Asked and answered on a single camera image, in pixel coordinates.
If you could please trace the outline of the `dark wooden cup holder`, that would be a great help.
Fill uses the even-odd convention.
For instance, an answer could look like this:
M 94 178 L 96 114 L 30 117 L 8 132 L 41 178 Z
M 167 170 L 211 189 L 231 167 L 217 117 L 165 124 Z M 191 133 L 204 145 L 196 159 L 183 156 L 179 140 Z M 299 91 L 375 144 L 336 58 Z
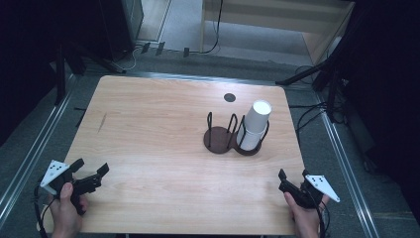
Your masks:
M 266 123 L 265 129 L 263 130 L 263 136 L 260 139 L 257 147 L 251 151 L 242 150 L 237 144 L 237 135 L 240 129 L 246 131 L 245 117 L 238 119 L 238 116 L 233 113 L 230 117 L 228 127 L 214 126 L 213 125 L 213 113 L 209 112 L 206 118 L 207 131 L 203 136 L 203 144 L 207 150 L 214 154 L 225 154 L 231 149 L 243 156 L 253 156 L 257 154 L 263 144 L 268 130 L 269 122 Z

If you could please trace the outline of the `black stand leg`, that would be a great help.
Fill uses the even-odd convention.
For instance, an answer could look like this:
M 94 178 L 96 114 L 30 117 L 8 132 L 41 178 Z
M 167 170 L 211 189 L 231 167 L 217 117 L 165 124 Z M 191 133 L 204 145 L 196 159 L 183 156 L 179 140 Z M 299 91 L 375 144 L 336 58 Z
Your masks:
M 83 46 L 69 42 L 69 45 L 83 58 L 88 58 L 96 62 L 97 64 L 101 65 L 105 69 L 108 69 L 110 72 L 113 73 L 125 73 L 124 69 L 117 68 L 116 66 L 112 65 L 111 63 L 107 62 L 105 59 L 100 58 L 96 54 L 90 52 Z

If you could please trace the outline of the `black cabinet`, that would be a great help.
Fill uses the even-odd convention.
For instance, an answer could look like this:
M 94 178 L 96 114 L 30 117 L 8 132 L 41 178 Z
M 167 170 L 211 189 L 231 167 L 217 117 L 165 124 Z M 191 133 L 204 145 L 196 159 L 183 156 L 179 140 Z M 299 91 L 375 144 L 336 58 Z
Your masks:
M 110 49 L 110 59 L 119 60 L 137 42 L 144 20 L 142 0 L 99 0 Z

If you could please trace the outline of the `metal floor rail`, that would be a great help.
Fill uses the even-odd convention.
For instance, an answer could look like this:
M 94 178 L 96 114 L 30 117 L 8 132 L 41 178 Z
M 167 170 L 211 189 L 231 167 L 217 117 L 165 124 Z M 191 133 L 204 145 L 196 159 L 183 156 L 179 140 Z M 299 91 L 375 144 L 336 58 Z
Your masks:
M 79 77 L 72 73 L 65 81 L 67 91 L 61 102 L 54 104 L 53 90 L 0 147 L 0 230 L 39 162 L 78 81 Z
M 187 74 L 173 74 L 173 73 L 160 73 L 160 72 L 133 72 L 127 73 L 126 75 L 146 78 L 160 78 L 160 79 L 179 79 L 179 80 L 192 80 L 192 81 L 212 81 L 212 82 L 226 82 L 226 83 L 241 83 L 241 84 L 252 84 L 252 85 L 266 85 L 266 86 L 281 86 L 286 89 L 295 90 L 310 90 L 312 84 L 303 83 L 298 81 L 290 85 L 277 85 L 274 81 L 269 80 L 257 80 L 257 79 L 240 79 L 240 78 L 229 78 L 229 77 L 218 77 L 218 76 L 202 76 L 202 75 L 187 75 Z
M 338 164 L 349 191 L 358 220 L 362 226 L 366 238 L 380 238 L 368 203 L 363 195 L 359 182 L 349 162 L 346 150 L 339 136 L 336 126 L 330 121 L 327 112 L 322 113 L 323 124 L 326 128 Z

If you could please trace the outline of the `person's right hand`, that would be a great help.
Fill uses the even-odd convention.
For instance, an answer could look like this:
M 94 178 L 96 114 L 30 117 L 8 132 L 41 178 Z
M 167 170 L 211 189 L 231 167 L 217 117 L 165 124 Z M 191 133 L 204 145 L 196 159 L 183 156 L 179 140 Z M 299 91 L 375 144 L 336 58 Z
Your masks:
M 316 209 L 299 206 L 289 192 L 283 194 L 289 207 L 289 214 L 294 221 L 297 238 L 319 238 L 320 217 Z

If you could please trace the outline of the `person's left hand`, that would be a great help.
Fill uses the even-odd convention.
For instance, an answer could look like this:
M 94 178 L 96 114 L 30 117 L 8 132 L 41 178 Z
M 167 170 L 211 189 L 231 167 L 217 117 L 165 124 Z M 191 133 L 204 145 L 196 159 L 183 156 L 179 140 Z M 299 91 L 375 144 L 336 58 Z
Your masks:
M 71 202 L 73 185 L 67 182 L 63 185 L 59 199 L 51 206 L 53 220 L 52 238 L 76 238 L 82 228 L 82 216 L 77 213 Z

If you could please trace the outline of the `black metal stand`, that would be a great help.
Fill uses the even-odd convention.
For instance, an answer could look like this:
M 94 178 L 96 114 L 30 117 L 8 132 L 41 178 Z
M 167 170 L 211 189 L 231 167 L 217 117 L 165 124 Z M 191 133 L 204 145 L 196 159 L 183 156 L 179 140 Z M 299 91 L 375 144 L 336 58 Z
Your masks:
M 327 116 L 332 123 L 337 123 L 334 117 L 335 98 L 338 91 L 338 84 L 340 81 L 340 67 L 342 66 L 341 60 L 342 53 L 339 50 L 333 51 L 329 57 L 322 62 L 311 66 L 291 78 L 276 81 L 276 85 L 286 86 L 295 83 L 305 77 L 314 73 L 317 74 L 315 80 L 312 82 L 314 91 L 321 92 L 326 86 L 329 86 L 327 97 Z

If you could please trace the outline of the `white paper cup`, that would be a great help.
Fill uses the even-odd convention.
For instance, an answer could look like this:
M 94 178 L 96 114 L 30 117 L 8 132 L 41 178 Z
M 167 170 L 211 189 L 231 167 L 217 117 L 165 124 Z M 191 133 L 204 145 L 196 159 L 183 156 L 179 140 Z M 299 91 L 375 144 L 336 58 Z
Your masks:
M 237 135 L 237 144 L 244 151 L 255 149 L 263 137 L 263 132 L 253 133 L 248 130 L 240 129 Z
M 245 127 L 251 133 L 260 133 L 265 129 L 271 113 L 271 105 L 266 100 L 256 100 L 245 116 Z

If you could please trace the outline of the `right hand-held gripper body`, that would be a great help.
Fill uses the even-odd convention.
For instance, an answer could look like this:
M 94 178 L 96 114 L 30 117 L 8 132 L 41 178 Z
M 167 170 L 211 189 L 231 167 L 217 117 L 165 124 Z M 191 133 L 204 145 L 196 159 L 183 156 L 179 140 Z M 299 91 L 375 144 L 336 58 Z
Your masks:
M 299 206 L 307 209 L 317 208 L 325 195 L 336 202 L 341 201 L 324 176 L 310 175 L 300 187 L 287 179 L 280 182 L 278 189 L 282 192 L 289 192 Z

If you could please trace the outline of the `black stand post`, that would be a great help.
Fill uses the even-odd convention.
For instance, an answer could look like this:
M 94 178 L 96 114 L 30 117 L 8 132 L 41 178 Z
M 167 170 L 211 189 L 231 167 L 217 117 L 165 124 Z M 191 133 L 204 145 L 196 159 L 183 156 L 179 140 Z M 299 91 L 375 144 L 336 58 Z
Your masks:
M 64 49 L 63 44 L 56 47 L 55 58 L 55 74 L 56 74 L 56 99 L 55 104 L 60 105 L 65 96 L 65 68 L 64 68 Z

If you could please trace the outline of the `dark curtain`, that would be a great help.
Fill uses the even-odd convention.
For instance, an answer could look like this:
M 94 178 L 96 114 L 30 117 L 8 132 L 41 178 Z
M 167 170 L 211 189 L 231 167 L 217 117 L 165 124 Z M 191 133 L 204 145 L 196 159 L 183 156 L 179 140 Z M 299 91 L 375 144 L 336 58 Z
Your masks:
M 356 0 L 354 16 L 345 93 L 373 140 L 367 157 L 420 224 L 420 0 Z
M 81 70 L 66 21 L 80 0 L 0 0 L 0 146 L 52 89 L 56 47 Z

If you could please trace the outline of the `light wooden shelf unit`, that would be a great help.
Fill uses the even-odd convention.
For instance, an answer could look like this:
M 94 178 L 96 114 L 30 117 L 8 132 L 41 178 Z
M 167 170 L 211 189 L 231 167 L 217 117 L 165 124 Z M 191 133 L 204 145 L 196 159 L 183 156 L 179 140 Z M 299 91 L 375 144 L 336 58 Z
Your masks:
M 202 0 L 200 49 L 204 23 L 218 20 L 239 25 L 301 32 L 309 56 L 319 63 L 338 36 L 343 36 L 356 3 L 347 0 Z

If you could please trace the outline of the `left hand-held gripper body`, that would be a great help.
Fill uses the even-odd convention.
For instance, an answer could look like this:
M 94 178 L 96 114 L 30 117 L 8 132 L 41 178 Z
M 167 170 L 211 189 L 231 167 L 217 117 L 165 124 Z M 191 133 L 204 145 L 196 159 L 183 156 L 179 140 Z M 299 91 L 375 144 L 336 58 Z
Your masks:
M 41 187 L 54 197 L 59 198 L 63 185 L 70 182 L 73 185 L 71 202 L 77 213 L 83 215 L 85 211 L 80 204 L 80 197 L 85 193 L 94 192 L 101 185 L 101 176 L 96 173 L 86 178 L 76 179 L 69 167 L 70 165 L 52 160 L 41 180 Z

